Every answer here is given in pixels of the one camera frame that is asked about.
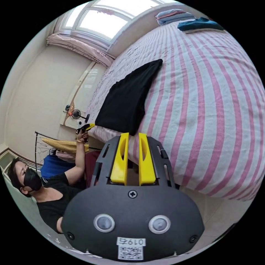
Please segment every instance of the pink striped bedsheet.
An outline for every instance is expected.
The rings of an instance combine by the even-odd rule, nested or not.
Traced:
[[[161,58],[139,132],[162,143],[177,184],[212,197],[253,199],[265,173],[261,79],[229,33],[185,34],[178,23],[152,30],[114,61],[88,106],[89,122],[114,83]],[[96,126],[90,135],[106,142],[120,133]],[[130,137],[129,159],[136,163],[138,144],[138,136]]]

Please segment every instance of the short black hair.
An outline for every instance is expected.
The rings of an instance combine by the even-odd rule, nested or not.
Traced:
[[[21,189],[20,188],[23,188],[23,185],[20,184],[19,180],[18,180],[18,176],[17,176],[17,173],[16,173],[16,168],[15,168],[15,165],[17,162],[22,162],[19,157],[17,158],[14,158],[9,166],[9,169],[8,169],[8,177],[10,178],[10,181],[11,181],[11,184],[14,188],[18,189],[21,193]],[[24,194],[22,193],[24,196],[30,198],[31,195],[28,193],[28,194]]]

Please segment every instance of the black cloth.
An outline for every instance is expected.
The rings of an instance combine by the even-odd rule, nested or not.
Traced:
[[[107,94],[95,125],[135,135],[145,115],[144,104],[162,59],[137,68],[116,82]]]
[[[54,188],[63,194],[62,198],[59,200],[37,203],[39,214],[43,221],[58,233],[56,228],[58,219],[63,217],[65,209],[71,199],[82,190],[71,187],[65,173],[51,177],[44,187]]]

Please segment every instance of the woman's arm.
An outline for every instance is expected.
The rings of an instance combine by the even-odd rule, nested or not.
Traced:
[[[57,231],[59,232],[59,233],[63,233],[63,231],[62,231],[62,229],[61,229],[61,223],[62,223],[62,217],[60,217],[59,219],[58,219],[58,221],[57,221],[57,224],[56,224],[56,228],[57,228]]]
[[[69,185],[75,184],[85,172],[85,147],[84,142],[88,137],[88,133],[79,133],[76,141],[75,167],[67,170],[65,175]]]

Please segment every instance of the screw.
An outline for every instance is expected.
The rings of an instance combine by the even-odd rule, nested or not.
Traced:
[[[75,236],[70,233],[70,232],[67,232],[67,237],[70,239],[70,240],[74,240],[75,239]]]
[[[131,190],[131,191],[129,191],[128,196],[129,196],[131,199],[134,199],[134,198],[137,197],[137,192],[136,192],[135,190]]]
[[[194,243],[196,241],[196,239],[198,238],[197,235],[193,235],[191,238],[190,238],[190,243]]]

